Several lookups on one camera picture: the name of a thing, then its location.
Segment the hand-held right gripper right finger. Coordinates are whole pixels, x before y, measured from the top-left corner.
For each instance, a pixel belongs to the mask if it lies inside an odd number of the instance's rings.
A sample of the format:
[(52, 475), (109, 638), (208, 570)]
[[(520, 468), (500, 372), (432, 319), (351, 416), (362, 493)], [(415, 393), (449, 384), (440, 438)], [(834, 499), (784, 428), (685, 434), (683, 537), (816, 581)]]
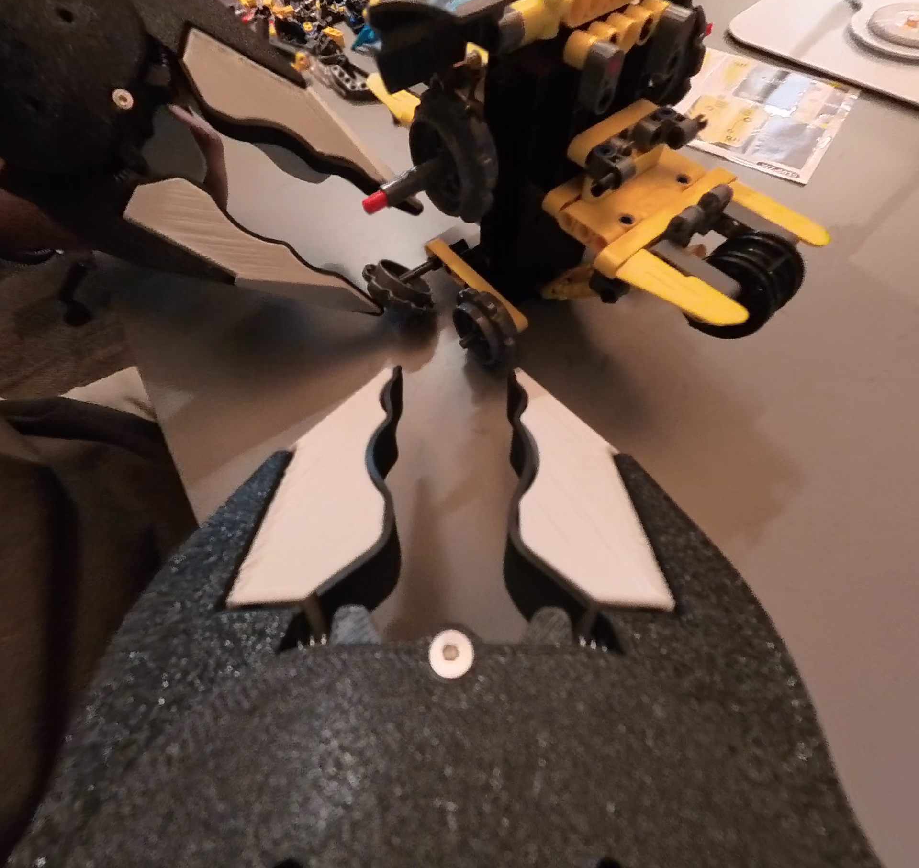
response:
[(614, 611), (676, 612), (628, 490), (623, 454), (522, 369), (508, 378), (511, 498), (504, 584), (526, 621), (558, 608), (575, 634), (611, 641)]

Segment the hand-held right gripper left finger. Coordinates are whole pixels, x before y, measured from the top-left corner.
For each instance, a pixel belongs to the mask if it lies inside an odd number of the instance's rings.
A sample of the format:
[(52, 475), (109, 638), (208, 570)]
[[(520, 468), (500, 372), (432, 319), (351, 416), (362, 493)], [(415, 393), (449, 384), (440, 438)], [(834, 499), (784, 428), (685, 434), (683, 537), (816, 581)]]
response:
[(373, 611), (392, 594), (401, 549), (386, 477), (402, 413), (402, 368), (385, 367), (278, 455), (227, 609), (294, 609), (320, 637), (338, 610)]

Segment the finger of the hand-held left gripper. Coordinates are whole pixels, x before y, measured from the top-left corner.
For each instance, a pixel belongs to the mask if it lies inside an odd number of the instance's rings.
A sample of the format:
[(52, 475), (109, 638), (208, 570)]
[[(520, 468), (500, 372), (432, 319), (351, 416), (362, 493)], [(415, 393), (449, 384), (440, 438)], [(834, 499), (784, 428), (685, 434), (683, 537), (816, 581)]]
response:
[(383, 313), (345, 274), (310, 264), (286, 242), (248, 231), (208, 192), (185, 178), (139, 185), (123, 217), (200, 263), (223, 269), (237, 288), (330, 310), (372, 316)]
[(180, 61), (202, 115), (233, 139), (284, 150), (288, 173), (335, 175), (367, 196), (395, 177), (296, 70), (277, 73), (195, 26)]

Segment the yellow brick beam with pins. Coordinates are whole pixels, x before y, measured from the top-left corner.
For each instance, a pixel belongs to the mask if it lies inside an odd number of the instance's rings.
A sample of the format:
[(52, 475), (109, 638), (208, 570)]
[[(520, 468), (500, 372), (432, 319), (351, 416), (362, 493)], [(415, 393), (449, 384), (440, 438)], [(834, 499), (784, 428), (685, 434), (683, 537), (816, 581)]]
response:
[(425, 243), (424, 250), (428, 256), (439, 260), (448, 273), (462, 282), (466, 288), (480, 293), (487, 293), (497, 300), (510, 317), (517, 333), (522, 333), (527, 329), (529, 325), (527, 317), (494, 286), (481, 277), (462, 257), (454, 252), (447, 242), (440, 238), (434, 238)]

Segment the yellow toy brick vehicle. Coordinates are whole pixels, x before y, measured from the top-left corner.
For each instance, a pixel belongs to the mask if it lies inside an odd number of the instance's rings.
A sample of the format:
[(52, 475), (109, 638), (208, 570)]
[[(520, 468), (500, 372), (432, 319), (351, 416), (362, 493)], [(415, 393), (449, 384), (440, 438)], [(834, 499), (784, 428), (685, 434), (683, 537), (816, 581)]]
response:
[[(706, 51), (694, 0), (383, 0), (366, 17), (375, 93), (407, 127), (412, 168), (365, 211), (424, 193), (476, 225), (476, 244), (441, 239), (519, 310), (636, 289), (709, 336), (740, 339), (798, 293), (798, 245), (830, 242), (683, 154), (706, 127), (675, 109)], [(424, 313), (435, 270), (448, 273), (427, 255), (363, 275), (385, 310)], [(456, 280), (459, 344), (498, 364), (520, 333), (497, 300)]]

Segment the person's left hand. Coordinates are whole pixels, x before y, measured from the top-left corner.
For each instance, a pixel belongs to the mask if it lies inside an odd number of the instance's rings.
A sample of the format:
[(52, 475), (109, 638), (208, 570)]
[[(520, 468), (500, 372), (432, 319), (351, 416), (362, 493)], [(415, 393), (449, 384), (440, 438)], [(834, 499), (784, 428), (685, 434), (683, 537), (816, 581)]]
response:
[(207, 121), (188, 108), (169, 104), (172, 116), (186, 125), (204, 159), (205, 173), (201, 187), (211, 196), (223, 211), (229, 200), (229, 183), (224, 155), (223, 136)]

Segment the black chair wheel base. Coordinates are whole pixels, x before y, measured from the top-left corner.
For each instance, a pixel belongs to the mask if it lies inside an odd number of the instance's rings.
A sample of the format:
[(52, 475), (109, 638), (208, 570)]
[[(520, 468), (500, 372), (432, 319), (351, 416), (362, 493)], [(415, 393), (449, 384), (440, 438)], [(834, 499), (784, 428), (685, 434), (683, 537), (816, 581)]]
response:
[(72, 329), (84, 328), (93, 321), (98, 312), (95, 295), (89, 292), (85, 298), (84, 288), (96, 268), (95, 254), (83, 251), (69, 258), (63, 279), (57, 289), (56, 300), (60, 307), (62, 320)]

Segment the beige cloth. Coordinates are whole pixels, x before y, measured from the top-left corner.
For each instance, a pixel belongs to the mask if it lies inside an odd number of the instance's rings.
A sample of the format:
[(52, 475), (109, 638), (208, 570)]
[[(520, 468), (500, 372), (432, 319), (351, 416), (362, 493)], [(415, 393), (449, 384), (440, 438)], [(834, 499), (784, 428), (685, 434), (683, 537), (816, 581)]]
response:
[(136, 367), (126, 367), (107, 377), (63, 393), (63, 398), (124, 412), (157, 423), (157, 415)]

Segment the person's brown clothing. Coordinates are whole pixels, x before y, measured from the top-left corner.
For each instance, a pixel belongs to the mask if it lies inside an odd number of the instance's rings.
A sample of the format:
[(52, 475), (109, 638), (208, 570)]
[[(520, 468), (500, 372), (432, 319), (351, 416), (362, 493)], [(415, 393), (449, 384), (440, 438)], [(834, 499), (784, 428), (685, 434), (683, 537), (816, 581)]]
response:
[(126, 612), (197, 523), (159, 425), (2, 401), (1, 824), (12, 848)]

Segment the yellow black printed leaflet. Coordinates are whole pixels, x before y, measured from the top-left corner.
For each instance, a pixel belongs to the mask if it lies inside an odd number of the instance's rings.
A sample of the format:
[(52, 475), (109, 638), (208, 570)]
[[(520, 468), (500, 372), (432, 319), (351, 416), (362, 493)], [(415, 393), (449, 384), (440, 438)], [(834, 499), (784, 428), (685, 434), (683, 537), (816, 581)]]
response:
[(858, 97), (842, 83), (709, 49), (675, 109), (706, 119), (694, 148), (806, 185)]

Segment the white desk stand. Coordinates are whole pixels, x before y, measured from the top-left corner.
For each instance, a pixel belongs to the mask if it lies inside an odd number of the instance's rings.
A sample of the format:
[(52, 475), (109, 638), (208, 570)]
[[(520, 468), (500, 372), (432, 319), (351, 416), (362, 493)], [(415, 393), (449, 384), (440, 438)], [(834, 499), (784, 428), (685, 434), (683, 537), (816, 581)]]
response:
[(852, 10), (848, 31), (873, 54), (910, 63), (918, 60), (918, 0), (845, 0)]

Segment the white flat base plate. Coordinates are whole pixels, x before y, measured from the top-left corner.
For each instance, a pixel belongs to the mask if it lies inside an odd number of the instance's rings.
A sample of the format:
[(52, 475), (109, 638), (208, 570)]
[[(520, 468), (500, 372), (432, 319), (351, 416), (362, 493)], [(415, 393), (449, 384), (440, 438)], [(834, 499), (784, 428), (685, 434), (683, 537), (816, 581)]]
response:
[(917, 12), (917, 0), (861, 2), (855, 9), (847, 0), (760, 0), (738, 14), (728, 32), (744, 47), (917, 107), (917, 49), (895, 56), (867, 27), (885, 6)]

